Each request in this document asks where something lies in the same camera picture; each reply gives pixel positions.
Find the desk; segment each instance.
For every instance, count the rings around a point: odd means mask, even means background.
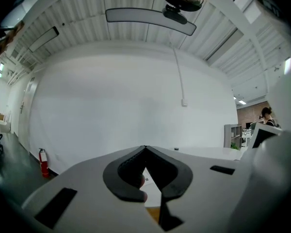
[[[250,135],[250,134],[243,135],[242,138],[245,140],[245,142],[244,142],[245,146],[244,147],[247,147],[248,146],[248,143],[249,143],[248,139],[251,139],[252,138],[252,135]]]

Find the white shelf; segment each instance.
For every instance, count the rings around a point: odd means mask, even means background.
[[[231,139],[234,139],[234,138],[239,137],[239,136],[241,136],[241,135],[239,134],[239,135],[237,135],[237,136],[232,137]]]

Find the fire extinguisher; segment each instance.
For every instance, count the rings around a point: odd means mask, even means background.
[[[47,178],[49,176],[49,167],[47,160],[47,153],[44,149],[40,149],[39,151],[39,159],[40,159],[40,167],[42,171],[43,177]]]

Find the cable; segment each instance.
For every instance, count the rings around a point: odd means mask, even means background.
[[[179,78],[180,78],[180,84],[181,84],[181,90],[182,90],[182,106],[183,105],[183,101],[185,100],[185,95],[184,95],[184,87],[183,87],[183,80],[182,80],[182,74],[181,74],[181,69],[180,69],[180,66],[179,66],[179,61],[178,61],[178,57],[177,57],[177,53],[176,53],[176,50],[175,50],[175,47],[171,41],[171,37],[170,37],[170,31],[168,33],[168,36],[169,36],[169,42],[171,44],[171,47],[174,51],[174,54],[175,54],[175,58],[176,58],[176,63],[177,63],[177,67],[178,67],[178,72],[179,72]]]

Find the ceiling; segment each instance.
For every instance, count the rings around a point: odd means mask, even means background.
[[[169,46],[170,33],[175,48],[208,61],[239,30],[241,37],[215,61],[208,62],[228,76],[236,101],[260,100],[283,75],[289,46],[263,15],[256,16],[250,24],[244,4],[249,7],[251,2],[208,0],[198,12],[184,12],[188,21],[197,26],[194,34],[187,36],[156,25],[106,21],[106,9],[136,7],[161,11],[166,5],[164,0],[38,0],[23,19],[25,30],[6,54],[16,63],[32,69],[49,56],[75,45],[129,40]],[[34,54],[29,53],[28,47],[53,26],[57,27],[59,36]]]

